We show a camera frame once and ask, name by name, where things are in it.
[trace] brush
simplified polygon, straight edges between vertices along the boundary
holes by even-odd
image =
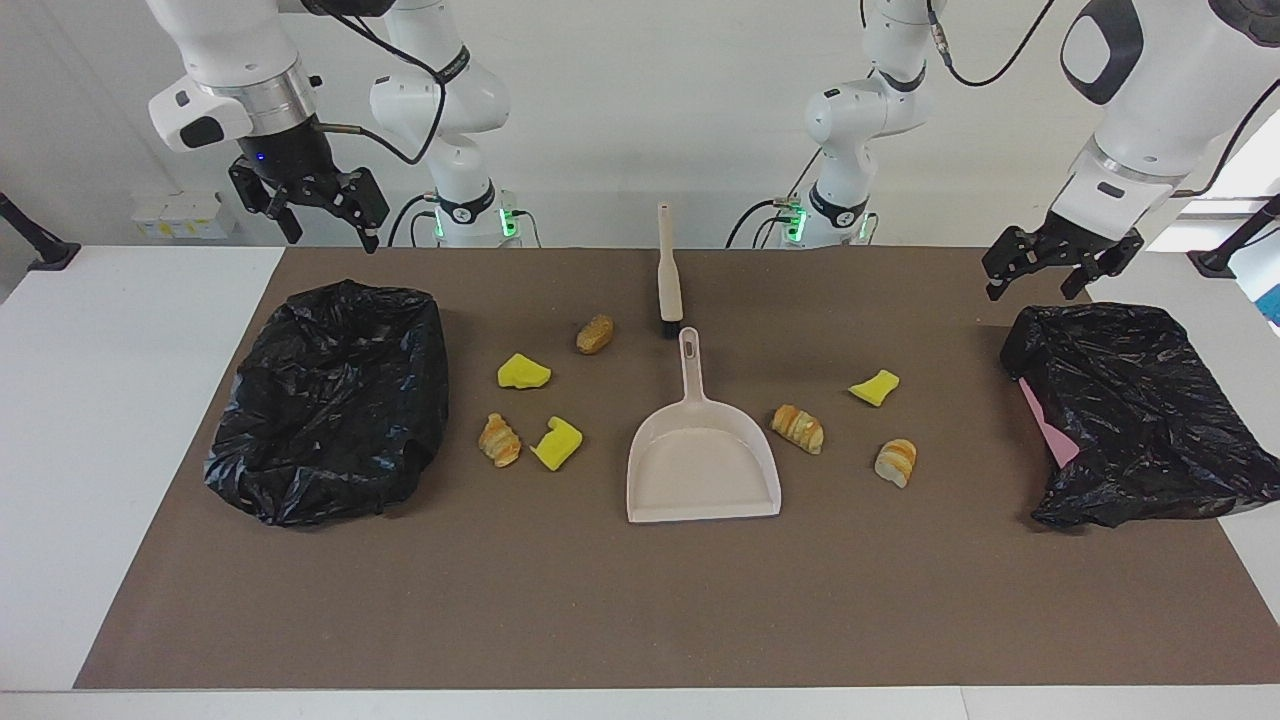
[[[671,205],[658,205],[658,310],[662,315],[662,337],[676,340],[685,319],[680,295],[680,270],[676,269],[676,237],[671,229]]]

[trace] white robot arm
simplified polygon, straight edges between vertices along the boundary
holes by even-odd
[[[445,0],[398,0],[384,15],[392,44],[440,68],[448,102],[426,155],[435,182],[440,240],[447,246],[494,247],[515,225],[484,156],[467,133],[498,129],[511,115],[511,96],[462,44]],[[439,85],[419,68],[379,78],[369,94],[374,118],[413,145],[426,140],[440,102]]]
[[[933,3],[934,12],[945,6],[946,0]],[[818,182],[801,196],[803,229],[788,233],[782,247],[850,242],[876,178],[876,159],[867,143],[916,128],[933,110],[924,81],[925,56],[932,49],[925,0],[876,0],[863,41],[872,74],[809,100],[805,126],[822,146],[823,163]]]
[[[1106,117],[1034,232],[1010,227],[983,258],[988,295],[1044,266],[1073,266],[1075,297],[1140,250],[1134,225],[1196,169],[1280,77],[1280,0],[1092,0],[1062,69]]]
[[[314,0],[303,0],[307,4]],[[325,0],[343,14],[381,14],[392,0]],[[323,208],[378,247],[388,206],[366,168],[340,172],[317,127],[314,85],[280,26],[275,0],[147,0],[182,53],[187,74],[150,104],[169,147],[236,140],[228,170],[250,213],[275,220],[293,243],[302,227],[289,205]]]

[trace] white table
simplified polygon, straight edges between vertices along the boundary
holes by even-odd
[[[70,692],[280,249],[86,247],[0,305],[0,717],[1252,719],[1280,685]],[[1166,307],[1280,451],[1280,340],[1234,283],[1143,254],[1096,300]],[[73,438],[77,445],[65,445]],[[1221,520],[1280,618],[1280,506]]]

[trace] dustpan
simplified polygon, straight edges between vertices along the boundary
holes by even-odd
[[[703,391],[698,331],[680,332],[685,398],[650,415],[627,459],[627,519],[672,523],[759,518],[782,510],[782,486],[764,432]]]

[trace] black trash bag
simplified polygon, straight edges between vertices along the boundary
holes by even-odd
[[[289,297],[236,370],[205,484],[269,525],[381,512],[449,415],[435,300],[352,281]]]
[[[1050,478],[1039,523],[1216,518],[1280,496],[1280,462],[1158,307],[1027,307],[1000,360],[1080,448]]]

